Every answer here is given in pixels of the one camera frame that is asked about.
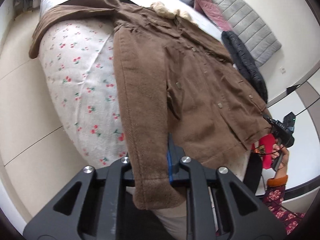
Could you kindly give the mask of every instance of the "maroon floral sleeve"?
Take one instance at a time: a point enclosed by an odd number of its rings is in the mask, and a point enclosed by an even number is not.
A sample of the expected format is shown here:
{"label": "maroon floral sleeve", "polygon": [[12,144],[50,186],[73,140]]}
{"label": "maroon floral sleeve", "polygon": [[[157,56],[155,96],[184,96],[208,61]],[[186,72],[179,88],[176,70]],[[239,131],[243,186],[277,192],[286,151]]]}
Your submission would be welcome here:
{"label": "maroon floral sleeve", "polygon": [[276,216],[276,218],[284,223],[287,234],[289,234],[292,230],[295,229],[295,227],[301,220],[300,218],[303,218],[305,214],[295,213],[297,215],[295,216],[279,206],[284,199],[284,190],[285,185],[279,187],[268,187],[262,201]]}

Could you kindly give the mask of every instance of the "orange cuff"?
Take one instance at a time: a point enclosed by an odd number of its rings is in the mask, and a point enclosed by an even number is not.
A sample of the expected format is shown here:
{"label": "orange cuff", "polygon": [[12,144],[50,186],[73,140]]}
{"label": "orange cuff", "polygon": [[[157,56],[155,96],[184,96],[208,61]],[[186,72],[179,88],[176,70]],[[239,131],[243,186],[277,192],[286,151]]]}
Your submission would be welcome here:
{"label": "orange cuff", "polygon": [[287,183],[287,180],[288,175],[285,175],[284,177],[279,179],[268,179],[267,185],[268,187],[279,187],[285,185]]}

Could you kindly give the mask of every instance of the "gray quilted cushion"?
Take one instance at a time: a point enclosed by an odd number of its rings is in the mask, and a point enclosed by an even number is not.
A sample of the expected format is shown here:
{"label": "gray quilted cushion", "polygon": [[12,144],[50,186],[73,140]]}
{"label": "gray quilted cushion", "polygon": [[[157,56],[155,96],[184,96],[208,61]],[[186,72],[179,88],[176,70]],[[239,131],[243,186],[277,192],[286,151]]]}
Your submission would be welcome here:
{"label": "gray quilted cushion", "polygon": [[278,49],[281,43],[261,17],[243,0],[212,0],[231,24],[233,31],[248,48],[259,67]]}

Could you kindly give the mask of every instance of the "device handle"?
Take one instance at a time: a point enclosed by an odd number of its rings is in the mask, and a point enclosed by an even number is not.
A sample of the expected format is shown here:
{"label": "device handle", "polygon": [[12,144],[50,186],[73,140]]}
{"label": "device handle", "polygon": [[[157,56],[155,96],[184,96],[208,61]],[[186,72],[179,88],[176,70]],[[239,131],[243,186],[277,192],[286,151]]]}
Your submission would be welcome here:
{"label": "device handle", "polygon": [[[280,138],[278,138],[278,143],[277,143],[277,145],[278,145],[278,146],[281,145],[281,139],[280,139]],[[277,158],[275,158],[275,159],[273,160],[273,162],[272,162],[271,167],[272,167],[272,169],[273,169],[275,172],[277,172],[278,169],[279,169],[279,166],[280,166],[280,163],[281,163],[281,161],[282,161],[283,155],[284,155],[284,154],[283,154],[282,150],[279,150],[279,156],[278,156]]]}

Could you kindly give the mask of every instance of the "silver bolt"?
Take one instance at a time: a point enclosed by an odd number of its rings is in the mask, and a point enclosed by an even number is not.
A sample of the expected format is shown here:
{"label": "silver bolt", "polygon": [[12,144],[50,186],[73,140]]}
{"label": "silver bolt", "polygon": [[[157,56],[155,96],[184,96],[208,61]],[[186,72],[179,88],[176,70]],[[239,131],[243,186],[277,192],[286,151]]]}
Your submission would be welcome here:
{"label": "silver bolt", "polygon": [[91,173],[91,172],[93,172],[94,171],[94,167],[92,167],[92,166],[85,166],[84,168],[83,168],[83,172],[84,173]]}
{"label": "silver bolt", "polygon": [[222,174],[226,174],[226,173],[228,173],[228,168],[226,168],[226,167],[220,167],[220,168],[218,169],[218,171],[219,171],[220,173],[222,173]]}
{"label": "silver bolt", "polygon": [[130,159],[127,156],[126,157],[122,157],[121,158],[121,162],[127,164],[127,163],[130,163]]}
{"label": "silver bolt", "polygon": [[191,158],[190,158],[189,156],[183,156],[183,157],[181,158],[181,160],[182,160],[183,163],[189,163],[189,162],[191,162]]}

